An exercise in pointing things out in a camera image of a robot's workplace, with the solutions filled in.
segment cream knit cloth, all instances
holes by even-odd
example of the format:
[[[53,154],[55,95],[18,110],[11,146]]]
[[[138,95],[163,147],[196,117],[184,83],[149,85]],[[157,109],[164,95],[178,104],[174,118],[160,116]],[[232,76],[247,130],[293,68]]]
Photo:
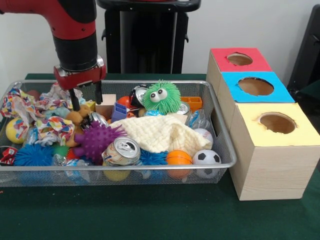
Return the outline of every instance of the cream knit cloth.
[[[112,128],[119,125],[142,149],[152,153],[182,150],[193,157],[212,148],[209,140],[170,115],[131,117],[110,124]]]

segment soccer ball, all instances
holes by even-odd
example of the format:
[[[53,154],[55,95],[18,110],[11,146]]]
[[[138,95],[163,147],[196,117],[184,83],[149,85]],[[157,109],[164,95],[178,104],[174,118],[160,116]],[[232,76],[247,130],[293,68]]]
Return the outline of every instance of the soccer ball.
[[[193,164],[221,164],[220,156],[212,150],[198,151],[192,159]],[[196,174],[202,179],[213,179],[219,172],[219,169],[197,169]]]

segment yellow box lid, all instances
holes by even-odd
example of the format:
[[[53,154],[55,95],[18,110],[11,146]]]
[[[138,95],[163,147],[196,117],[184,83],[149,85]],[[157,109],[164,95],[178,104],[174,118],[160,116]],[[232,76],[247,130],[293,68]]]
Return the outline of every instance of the yellow box lid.
[[[320,146],[320,135],[298,103],[237,103],[237,107],[257,147]]]

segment wooden box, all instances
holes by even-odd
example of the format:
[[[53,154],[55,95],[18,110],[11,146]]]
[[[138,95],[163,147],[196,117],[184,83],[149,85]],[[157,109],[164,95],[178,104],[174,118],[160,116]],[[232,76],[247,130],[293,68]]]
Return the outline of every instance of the wooden box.
[[[223,72],[217,98],[230,130],[237,103],[294,103],[274,72]]]
[[[223,72],[272,72],[272,69],[257,48],[212,48],[206,81],[212,84],[216,95]]]
[[[237,103],[230,168],[241,201],[300,199],[320,157],[320,136],[297,103]]]
[[[95,104],[95,111],[109,120],[114,109],[114,105],[117,101],[116,94],[102,94],[102,103]]]

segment wire mesh basket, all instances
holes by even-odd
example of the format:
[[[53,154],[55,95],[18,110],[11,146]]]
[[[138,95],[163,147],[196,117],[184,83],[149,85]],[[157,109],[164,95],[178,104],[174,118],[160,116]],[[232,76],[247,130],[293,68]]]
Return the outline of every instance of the wire mesh basket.
[[[37,90],[47,93],[53,80],[24,80],[13,83],[12,88],[27,92]],[[116,94],[117,99],[129,95],[139,84],[148,86],[158,81],[104,80],[103,94]],[[203,110],[210,122],[209,131],[213,136],[213,147],[221,158],[221,164],[199,165],[152,165],[152,166],[0,166],[0,187],[35,187],[35,186],[98,186],[98,185],[147,185],[147,184],[216,184],[236,161],[236,153],[228,130],[225,126],[221,109],[210,83],[206,81],[171,81],[179,88],[181,96],[201,97]],[[95,87],[81,88],[83,97],[95,99]],[[4,118],[0,124],[0,146],[22,146],[14,144],[6,137],[6,125],[10,121]],[[183,180],[171,178],[170,171],[188,171]],[[210,178],[199,177],[199,172]]]

